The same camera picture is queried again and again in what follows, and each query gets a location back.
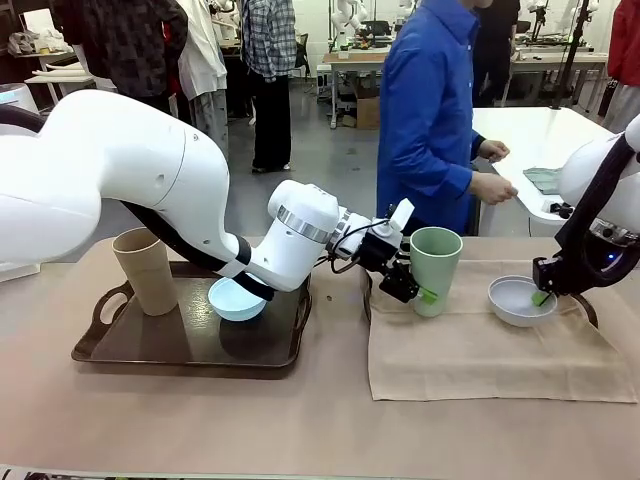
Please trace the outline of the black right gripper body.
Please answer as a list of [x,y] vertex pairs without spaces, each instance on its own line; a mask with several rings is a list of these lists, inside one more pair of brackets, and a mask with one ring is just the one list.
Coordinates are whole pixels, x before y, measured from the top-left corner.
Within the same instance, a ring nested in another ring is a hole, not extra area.
[[544,292],[553,291],[556,259],[536,257],[532,260],[532,278],[537,288]]

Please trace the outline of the person's right hand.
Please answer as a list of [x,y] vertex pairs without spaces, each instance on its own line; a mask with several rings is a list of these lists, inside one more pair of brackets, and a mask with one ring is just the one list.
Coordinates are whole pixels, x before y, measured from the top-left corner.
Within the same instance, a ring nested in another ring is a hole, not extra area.
[[474,172],[470,183],[471,192],[488,205],[497,205],[517,196],[512,183],[497,174]]

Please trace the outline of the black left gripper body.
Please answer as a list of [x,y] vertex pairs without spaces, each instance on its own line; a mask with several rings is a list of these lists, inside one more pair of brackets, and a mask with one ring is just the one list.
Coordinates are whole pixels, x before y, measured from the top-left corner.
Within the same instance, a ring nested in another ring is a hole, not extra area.
[[358,249],[358,264],[367,271],[383,274],[385,278],[400,279],[404,273],[395,257],[402,239],[403,235],[394,230],[387,236],[368,230]]

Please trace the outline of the person's left hand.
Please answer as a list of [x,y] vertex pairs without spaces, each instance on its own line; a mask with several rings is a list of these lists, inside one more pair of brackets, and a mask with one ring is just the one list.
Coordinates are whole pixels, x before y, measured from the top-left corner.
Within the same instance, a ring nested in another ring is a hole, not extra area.
[[501,141],[485,139],[478,147],[478,156],[490,163],[499,162],[508,156],[509,148]]

